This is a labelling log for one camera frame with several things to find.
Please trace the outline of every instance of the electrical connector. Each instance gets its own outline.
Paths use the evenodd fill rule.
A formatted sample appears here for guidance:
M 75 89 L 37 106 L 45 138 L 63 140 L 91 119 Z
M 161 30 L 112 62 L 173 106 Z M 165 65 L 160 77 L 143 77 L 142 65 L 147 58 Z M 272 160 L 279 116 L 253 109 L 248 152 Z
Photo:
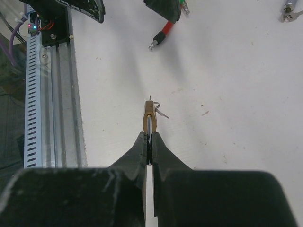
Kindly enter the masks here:
M 162 41 L 166 38 L 166 35 L 170 32 L 171 28 L 173 27 L 173 23 L 167 22 L 165 27 L 160 31 L 153 39 L 152 39 L 152 44 L 150 45 L 149 49 L 152 51 L 155 46 L 159 45 L 162 43 Z
M 36 24 L 34 24 L 34 23 L 29 23 L 28 24 L 28 33 L 31 36 L 35 36 L 35 35 L 39 34 L 38 27 L 36 26 Z
M 190 11 L 189 11 L 189 8 L 188 8 L 188 5 L 187 5 L 186 1 L 183 1 L 181 3 L 181 5 L 182 5 L 182 8 L 183 8 L 185 14 L 188 15 L 190 13 Z

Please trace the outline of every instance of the metal rail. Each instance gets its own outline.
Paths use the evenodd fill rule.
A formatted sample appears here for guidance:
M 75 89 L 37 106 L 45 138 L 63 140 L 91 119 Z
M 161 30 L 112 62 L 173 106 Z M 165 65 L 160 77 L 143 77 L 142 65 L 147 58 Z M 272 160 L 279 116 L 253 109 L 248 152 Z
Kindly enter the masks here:
M 71 11 L 69 25 L 71 29 Z M 27 52 L 26 126 L 24 167 L 85 167 L 80 98 L 73 40 L 59 46 L 43 48 L 40 36 L 35 39 L 35 62 Z M 35 65 L 36 124 L 35 144 L 30 145 L 30 68 Z

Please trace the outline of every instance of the glass panel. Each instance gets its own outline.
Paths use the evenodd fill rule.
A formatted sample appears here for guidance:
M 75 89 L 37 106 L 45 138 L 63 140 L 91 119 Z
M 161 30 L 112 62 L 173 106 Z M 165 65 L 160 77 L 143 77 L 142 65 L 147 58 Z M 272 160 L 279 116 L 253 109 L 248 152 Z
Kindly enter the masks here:
M 10 36 L 23 11 L 18 1 L 0 3 L 0 193 L 23 167 L 26 37 L 19 32 L 9 53 Z

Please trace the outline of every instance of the cable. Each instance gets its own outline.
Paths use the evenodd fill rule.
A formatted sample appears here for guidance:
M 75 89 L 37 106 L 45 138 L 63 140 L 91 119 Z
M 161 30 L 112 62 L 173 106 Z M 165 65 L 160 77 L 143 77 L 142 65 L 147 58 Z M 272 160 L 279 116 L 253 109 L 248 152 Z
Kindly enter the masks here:
M 167 23 L 166 23 L 166 25 L 164 26 L 164 28 L 162 29 L 162 32 L 165 34 L 165 35 L 167 35 L 169 32 L 170 32 L 170 30 L 171 30 L 171 28 L 174 26 L 174 24 L 173 23 L 171 23 L 170 21 L 168 21 Z
M 21 164 L 21 163 L 22 163 L 22 161 L 14 162 L 14 163 L 9 164 L 9 165 L 7 165 L 7 166 L 0 167 L 0 170 L 7 169 L 7 168 L 12 167 L 12 166 L 14 166 L 14 165 L 16 165 L 16 164 Z
M 18 106 L 18 107 L 21 107 L 21 108 L 25 108 L 25 106 L 21 106 L 21 105 L 19 105 L 18 103 L 16 103 L 16 101 L 13 99 L 13 94 L 16 94 L 16 90 L 18 90 L 21 86 L 23 86 L 24 85 L 24 81 L 22 81 L 19 85 L 17 84 L 17 86 L 16 85 L 13 85 L 12 87 L 11 87 L 11 89 L 9 90 L 9 93 L 8 93 L 8 95 L 9 95 L 9 98 L 10 98 L 10 100 L 16 105 L 16 106 Z
M 20 22 L 17 24 L 17 26 L 15 27 L 15 29 L 14 29 L 14 31 L 12 32 L 12 34 L 11 34 L 11 36 L 10 36 L 10 40 L 9 40 L 9 54 L 11 55 L 11 57 L 12 57 L 12 60 L 10 60 L 10 62 L 11 62 L 11 64 L 13 65 L 13 66 L 17 66 L 17 63 L 16 63 L 16 61 L 14 60 L 14 55 L 13 55 L 13 43 L 14 43 L 14 38 L 15 38 L 15 36 L 16 36 L 16 34 L 18 33 L 18 30 L 19 30 L 19 28 L 23 25 L 23 23 L 27 20 L 27 18 L 26 17 L 22 17 L 21 18 L 21 20 L 20 20 Z
M 39 31 L 43 31 L 43 30 L 50 30 L 53 26 L 54 26 L 55 22 L 53 22 L 52 20 L 43 28 L 40 28 Z
M 24 3 L 24 14 L 26 15 L 27 14 L 27 4 Z
M 39 27 L 39 23 L 38 23 L 38 15 L 36 16 L 36 18 L 35 18 L 35 25 L 36 25 L 36 27 Z
M 1 49 L 3 50 L 3 52 L 5 53 L 5 55 L 7 56 L 7 58 L 10 60 L 10 63 L 13 65 L 13 66 L 16 66 L 17 63 L 13 57 L 13 55 L 11 55 L 9 53 L 9 50 L 7 49 L 6 45 L 4 44 L 4 42 L 0 39 L 0 47 Z
M 162 31 L 160 31 L 152 40 L 152 43 L 149 47 L 150 51 L 152 51 L 155 46 L 159 45 L 160 43 L 162 43 L 162 41 L 166 38 L 167 34 L 170 32 L 170 30 L 172 29 L 172 27 L 174 26 L 173 23 L 171 23 L 170 21 L 168 21 L 166 23 L 166 25 L 164 26 L 164 28 L 162 29 Z
M 5 23 L 6 27 L 8 27 L 8 29 L 13 32 L 14 29 L 13 27 L 8 23 L 8 21 L 5 19 L 4 15 L 0 12 L 0 18 L 2 19 L 2 21 Z M 21 35 L 17 34 L 16 35 L 16 38 L 22 42 L 22 43 L 25 43 L 25 40 L 21 37 Z

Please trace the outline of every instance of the purple cable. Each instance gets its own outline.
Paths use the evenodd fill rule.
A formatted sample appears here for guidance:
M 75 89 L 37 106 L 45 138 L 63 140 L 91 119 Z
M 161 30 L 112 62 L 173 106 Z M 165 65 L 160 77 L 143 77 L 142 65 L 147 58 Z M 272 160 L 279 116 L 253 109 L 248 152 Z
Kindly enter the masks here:
M 26 20 L 27 20 L 27 19 L 25 19 L 24 17 L 22 17 L 22 19 L 21 19 L 21 21 L 22 21 L 23 23 L 24 23 Z M 21 25 L 23 25 L 23 23 L 19 22 L 19 23 L 17 24 L 17 26 L 15 27 L 14 31 L 12 32 L 12 34 L 11 34 L 11 36 L 10 36 L 10 40 L 9 40 L 9 54 L 10 54 L 10 56 L 13 58 L 13 62 L 12 62 L 12 61 L 10 61 L 10 62 L 11 62 L 11 64 L 12 64 L 13 66 L 16 66 L 16 65 L 17 65 L 17 63 L 16 63 L 15 60 L 14 60 L 14 54 L 13 54 L 13 43 L 14 43 L 14 38 L 15 38 L 15 36 L 16 36 L 16 34 L 17 34 L 19 28 L 21 27 Z
M 17 66 L 17 63 L 15 61 L 15 59 L 13 58 L 13 56 L 9 53 L 9 50 L 6 48 L 4 42 L 0 39 L 0 47 L 2 48 L 3 52 L 5 53 L 5 55 L 8 57 L 8 59 L 10 60 L 10 63 L 13 66 Z
M 35 25 L 36 25 L 37 28 L 39 27 L 39 24 L 38 24 L 38 16 L 37 16 L 36 19 L 35 19 Z
M 27 4 L 24 3 L 24 14 L 27 15 Z

